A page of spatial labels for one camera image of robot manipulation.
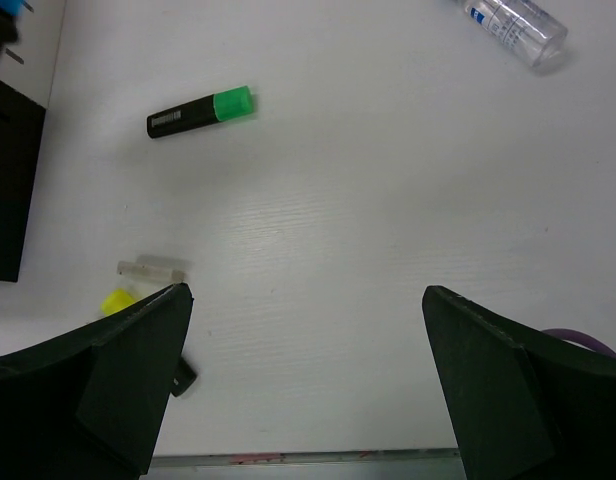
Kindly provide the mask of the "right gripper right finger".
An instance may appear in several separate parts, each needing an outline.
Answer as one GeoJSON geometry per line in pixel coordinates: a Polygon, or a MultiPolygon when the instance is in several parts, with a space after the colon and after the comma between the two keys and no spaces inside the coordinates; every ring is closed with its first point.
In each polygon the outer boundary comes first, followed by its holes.
{"type": "Polygon", "coordinates": [[[616,358],[443,286],[425,327],[469,479],[616,479],[616,358]]]}

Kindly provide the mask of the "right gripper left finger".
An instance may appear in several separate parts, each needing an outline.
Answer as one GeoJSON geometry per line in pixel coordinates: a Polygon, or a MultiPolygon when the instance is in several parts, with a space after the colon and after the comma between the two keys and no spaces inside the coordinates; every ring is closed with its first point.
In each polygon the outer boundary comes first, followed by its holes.
{"type": "Polygon", "coordinates": [[[149,470],[192,314],[189,286],[0,356],[0,479],[149,470]]]}

